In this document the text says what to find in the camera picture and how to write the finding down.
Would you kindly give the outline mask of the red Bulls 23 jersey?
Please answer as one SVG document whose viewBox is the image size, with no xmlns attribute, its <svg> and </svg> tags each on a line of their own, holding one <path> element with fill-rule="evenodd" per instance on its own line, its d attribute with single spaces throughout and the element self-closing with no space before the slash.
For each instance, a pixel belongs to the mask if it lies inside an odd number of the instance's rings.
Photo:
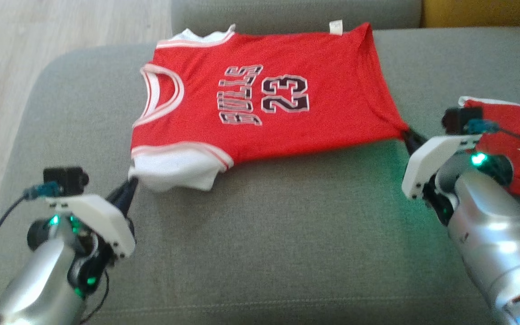
<svg viewBox="0 0 520 325">
<path fill-rule="evenodd" d="M 210 190 L 235 165 L 398 139 L 409 126 L 381 70 L 373 29 L 198 36 L 157 43 L 141 68 L 129 179 Z"/>
</svg>

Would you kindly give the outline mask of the yellow pillow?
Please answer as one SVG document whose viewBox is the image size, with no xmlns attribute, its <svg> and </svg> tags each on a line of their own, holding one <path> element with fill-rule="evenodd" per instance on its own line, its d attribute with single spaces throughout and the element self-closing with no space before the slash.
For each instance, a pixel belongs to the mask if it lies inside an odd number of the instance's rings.
<svg viewBox="0 0 520 325">
<path fill-rule="evenodd" d="M 421 26 L 520 26 L 520 0 L 422 0 Z"/>
</svg>

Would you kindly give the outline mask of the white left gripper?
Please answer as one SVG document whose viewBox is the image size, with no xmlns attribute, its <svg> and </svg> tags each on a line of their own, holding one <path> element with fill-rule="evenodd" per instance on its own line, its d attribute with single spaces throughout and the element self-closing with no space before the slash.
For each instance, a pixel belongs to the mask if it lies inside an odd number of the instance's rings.
<svg viewBox="0 0 520 325">
<path fill-rule="evenodd" d="M 47 203 L 57 215 L 52 223 L 58 222 L 59 216 L 62 216 L 75 234 L 81 230 L 93 231 L 113 249 L 117 257 L 128 258 L 135 250 L 136 241 L 125 218 L 138 182 L 133 179 L 123 181 L 107 195 L 107 200 L 97 194 L 47 197 Z"/>
</svg>

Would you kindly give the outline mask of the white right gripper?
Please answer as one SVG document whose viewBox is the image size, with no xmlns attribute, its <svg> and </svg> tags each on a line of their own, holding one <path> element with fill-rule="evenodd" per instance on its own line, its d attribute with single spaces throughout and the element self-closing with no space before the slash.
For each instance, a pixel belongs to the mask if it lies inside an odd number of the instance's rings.
<svg viewBox="0 0 520 325">
<path fill-rule="evenodd" d="M 456 153 L 474 149 L 480 135 L 444 135 L 427 138 L 412 128 L 402 132 L 410 159 L 402 181 L 404 195 L 419 198 L 425 184 Z"/>
</svg>

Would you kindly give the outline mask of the grey sofa seat cushion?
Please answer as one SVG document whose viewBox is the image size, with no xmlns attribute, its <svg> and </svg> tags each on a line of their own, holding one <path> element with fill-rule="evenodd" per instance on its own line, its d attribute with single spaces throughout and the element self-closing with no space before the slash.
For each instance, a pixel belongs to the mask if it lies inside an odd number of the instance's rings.
<svg viewBox="0 0 520 325">
<path fill-rule="evenodd" d="M 462 95 L 520 103 L 520 28 L 379 30 L 402 117 L 430 137 Z M 0 216 L 42 169 L 80 165 L 88 193 L 126 178 L 154 45 L 78 50 L 42 70 L 0 190 Z M 210 191 L 130 208 L 137 247 L 88 325 L 492 325 L 446 229 L 401 190 L 406 148 L 375 143 L 242 164 Z"/>
</svg>

